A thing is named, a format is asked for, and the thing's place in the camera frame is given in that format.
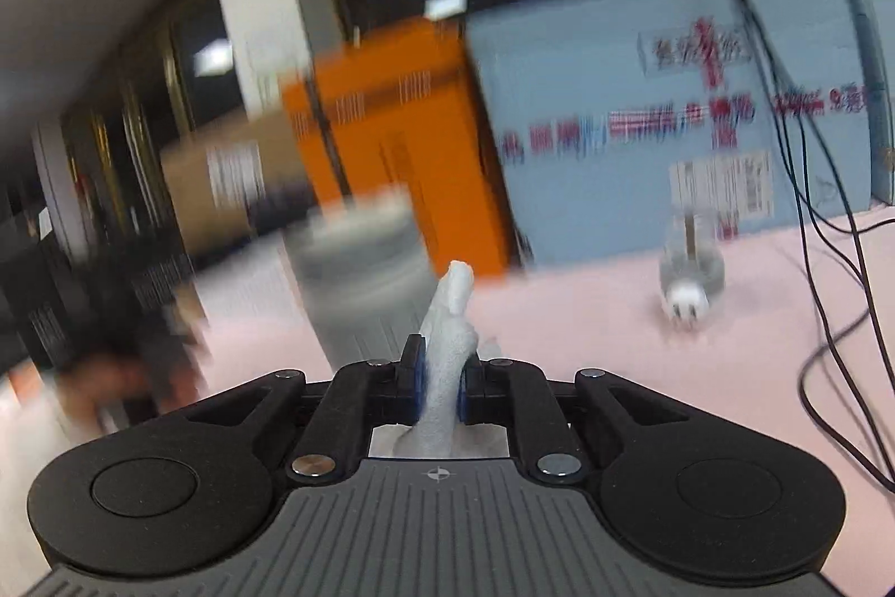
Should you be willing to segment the white paper towel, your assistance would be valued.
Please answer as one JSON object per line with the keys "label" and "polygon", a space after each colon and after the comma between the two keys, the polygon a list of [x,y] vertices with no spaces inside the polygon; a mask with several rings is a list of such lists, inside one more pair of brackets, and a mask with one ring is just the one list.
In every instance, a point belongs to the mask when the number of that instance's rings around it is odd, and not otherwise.
{"label": "white paper towel", "polygon": [[479,336],[466,317],[475,274],[466,262],[452,261],[437,285],[420,335],[426,344],[422,415],[414,426],[373,430],[373,458],[507,458],[507,432],[501,426],[466,426],[458,417],[461,374],[477,353]]}

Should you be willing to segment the grey white lidded container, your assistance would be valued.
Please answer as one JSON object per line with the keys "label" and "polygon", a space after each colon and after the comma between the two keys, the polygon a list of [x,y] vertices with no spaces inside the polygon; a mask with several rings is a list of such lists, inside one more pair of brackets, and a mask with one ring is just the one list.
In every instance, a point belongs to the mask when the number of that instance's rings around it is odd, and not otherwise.
{"label": "grey white lidded container", "polygon": [[284,232],[284,246],[334,370],[401,357],[437,289],[407,189],[392,186],[311,210]]}

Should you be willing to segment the clear plug-in night light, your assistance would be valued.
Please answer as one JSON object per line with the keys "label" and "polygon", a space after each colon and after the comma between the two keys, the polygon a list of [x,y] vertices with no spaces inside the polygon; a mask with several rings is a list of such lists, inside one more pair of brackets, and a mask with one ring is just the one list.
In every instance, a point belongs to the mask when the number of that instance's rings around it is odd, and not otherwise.
{"label": "clear plug-in night light", "polygon": [[725,262],[713,210],[684,208],[673,215],[661,250],[661,306],[680,329],[698,329],[725,289]]}

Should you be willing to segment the brown cardboard box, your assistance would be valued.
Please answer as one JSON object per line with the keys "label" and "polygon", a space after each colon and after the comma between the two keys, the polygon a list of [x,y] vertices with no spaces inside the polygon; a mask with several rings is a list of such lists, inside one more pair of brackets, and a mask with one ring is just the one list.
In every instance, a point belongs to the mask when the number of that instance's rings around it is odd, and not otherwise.
{"label": "brown cardboard box", "polygon": [[281,111],[220,116],[167,145],[162,174],[188,255],[223,250],[255,232],[256,214],[276,200],[315,203],[298,138]]}

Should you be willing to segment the light blue cardboard box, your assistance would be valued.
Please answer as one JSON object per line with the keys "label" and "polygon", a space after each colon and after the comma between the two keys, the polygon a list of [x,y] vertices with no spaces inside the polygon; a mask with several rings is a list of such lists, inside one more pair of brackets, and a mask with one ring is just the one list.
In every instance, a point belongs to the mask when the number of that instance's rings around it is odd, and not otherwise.
{"label": "light blue cardboard box", "polygon": [[721,238],[871,205],[848,0],[540,0],[469,47],[528,267],[654,250],[673,215]]}

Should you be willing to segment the orange MIUZI box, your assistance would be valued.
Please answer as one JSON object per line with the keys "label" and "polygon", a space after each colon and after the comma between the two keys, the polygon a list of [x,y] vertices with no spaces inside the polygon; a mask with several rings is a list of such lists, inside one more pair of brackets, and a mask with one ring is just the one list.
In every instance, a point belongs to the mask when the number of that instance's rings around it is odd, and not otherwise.
{"label": "orange MIUZI box", "polygon": [[517,264],[492,129],[460,26],[413,18],[281,80],[281,99],[317,199],[343,197],[308,97],[315,83],[350,192],[402,186],[435,271],[480,279]]}

